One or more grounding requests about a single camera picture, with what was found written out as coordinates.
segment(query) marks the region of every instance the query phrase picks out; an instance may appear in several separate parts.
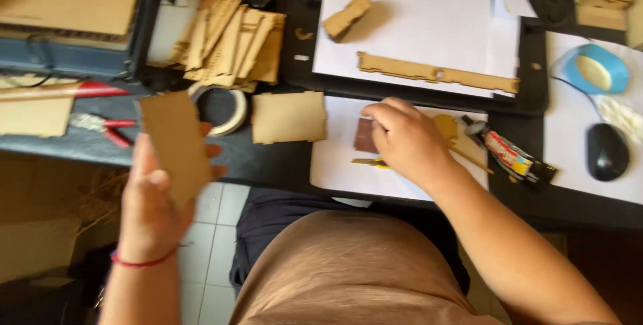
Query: masking tape roll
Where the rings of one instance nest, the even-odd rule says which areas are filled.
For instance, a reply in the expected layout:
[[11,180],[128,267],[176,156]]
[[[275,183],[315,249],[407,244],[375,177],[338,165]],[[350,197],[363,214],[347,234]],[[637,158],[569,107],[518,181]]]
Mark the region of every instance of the masking tape roll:
[[[225,90],[218,86],[201,86],[192,93],[192,101],[197,103],[198,99],[206,91],[213,89]],[[228,135],[237,130],[245,120],[245,116],[247,114],[247,100],[245,99],[245,94],[240,90],[229,90],[229,92],[235,98],[235,112],[227,122],[212,128],[208,133],[208,137],[221,137]]]

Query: left hand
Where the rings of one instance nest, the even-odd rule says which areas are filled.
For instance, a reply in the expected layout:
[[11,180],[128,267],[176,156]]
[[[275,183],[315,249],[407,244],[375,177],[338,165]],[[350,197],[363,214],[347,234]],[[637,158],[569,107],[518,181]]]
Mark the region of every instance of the left hand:
[[[205,136],[212,126],[201,123]],[[207,156],[221,154],[219,146],[206,146]],[[226,173],[226,168],[212,166],[212,181]],[[184,206],[170,200],[169,173],[158,169],[149,135],[141,133],[134,144],[129,179],[123,192],[118,257],[127,263],[147,263],[162,258],[179,245],[194,218],[195,199]]]

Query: right hand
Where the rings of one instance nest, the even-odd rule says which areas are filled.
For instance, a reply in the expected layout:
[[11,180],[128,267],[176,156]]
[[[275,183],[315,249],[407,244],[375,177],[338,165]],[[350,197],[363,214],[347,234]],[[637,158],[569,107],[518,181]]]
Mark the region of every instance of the right hand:
[[374,119],[373,142],[386,164],[426,192],[463,168],[433,119],[404,100],[386,98],[362,109],[361,115]]

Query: wooden stick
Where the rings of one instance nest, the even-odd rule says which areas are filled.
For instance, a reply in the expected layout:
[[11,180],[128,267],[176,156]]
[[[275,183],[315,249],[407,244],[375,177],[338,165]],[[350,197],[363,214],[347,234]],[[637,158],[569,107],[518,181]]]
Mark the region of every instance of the wooden stick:
[[475,164],[476,166],[484,169],[487,173],[493,174],[493,171],[491,171],[489,168],[487,168],[484,164],[482,164],[482,163],[478,162],[477,160],[471,158],[471,156],[469,156],[468,154],[464,153],[460,149],[457,149],[457,148],[455,148],[453,146],[449,147],[449,149],[454,151],[455,153],[461,155],[462,157],[464,157],[464,159],[468,160],[469,162],[471,162],[471,163]]

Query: black computer mouse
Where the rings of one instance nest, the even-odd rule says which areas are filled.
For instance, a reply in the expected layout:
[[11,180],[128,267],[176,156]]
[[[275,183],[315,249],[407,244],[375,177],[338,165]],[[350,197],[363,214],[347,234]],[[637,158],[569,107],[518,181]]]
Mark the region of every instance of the black computer mouse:
[[630,150],[622,132],[615,126],[594,124],[587,131],[587,168],[599,181],[620,177],[630,164]]

